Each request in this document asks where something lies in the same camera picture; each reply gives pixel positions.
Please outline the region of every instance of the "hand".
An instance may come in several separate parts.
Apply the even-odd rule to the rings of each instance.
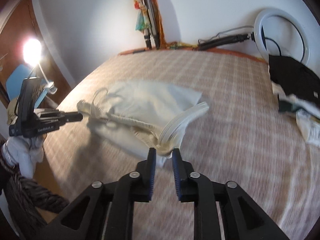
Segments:
[[[21,175],[32,179],[36,163],[43,160],[44,138],[44,136],[30,139],[23,136],[9,137],[2,147],[7,164],[11,167],[19,164]]]

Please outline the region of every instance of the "white ring light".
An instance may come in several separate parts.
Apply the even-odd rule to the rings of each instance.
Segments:
[[[258,14],[254,22],[254,29],[253,29],[254,38],[257,44],[257,48],[260,54],[262,55],[263,59],[266,62],[269,62],[269,53],[264,47],[264,44],[262,41],[262,34],[261,34],[262,22],[272,16],[279,16],[290,21],[300,32],[300,35],[304,42],[304,48],[305,48],[305,54],[301,63],[303,63],[303,65],[306,66],[310,58],[310,49],[309,49],[309,42],[308,42],[307,35],[304,32],[301,24],[294,17],[292,17],[290,14],[280,9],[273,9],[273,8],[265,9]]]

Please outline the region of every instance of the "blue chair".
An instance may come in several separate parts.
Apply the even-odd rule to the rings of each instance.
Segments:
[[[22,82],[25,78],[27,78],[30,75],[31,71],[31,68],[21,64],[12,72],[10,77],[7,79],[5,86],[7,88],[7,93],[10,101],[20,95]],[[35,108],[38,108],[38,106],[40,105],[44,97],[47,95],[47,93],[50,91],[50,89],[53,87],[53,85],[53,82],[49,82],[49,84],[45,85],[43,92],[41,93],[41,95],[35,103]]]

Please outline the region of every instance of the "pile of clothes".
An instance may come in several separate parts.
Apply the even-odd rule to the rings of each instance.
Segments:
[[[320,79],[308,67],[291,57],[269,55],[273,94],[279,112],[296,118],[304,140],[320,147]]]

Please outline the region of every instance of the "bed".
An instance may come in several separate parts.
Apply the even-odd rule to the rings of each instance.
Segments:
[[[306,237],[320,215],[320,149],[306,145],[295,120],[278,113],[266,63],[187,50],[116,56],[75,87],[59,109],[74,111],[97,89],[127,79],[201,91],[210,109],[188,126],[182,158],[212,181],[236,181],[290,239]],[[93,181],[118,180],[140,161],[92,134],[86,124],[86,118],[67,124],[48,134],[44,144],[70,200]],[[178,202],[171,160],[156,169],[152,201],[135,205],[133,239],[193,239],[193,204]]]

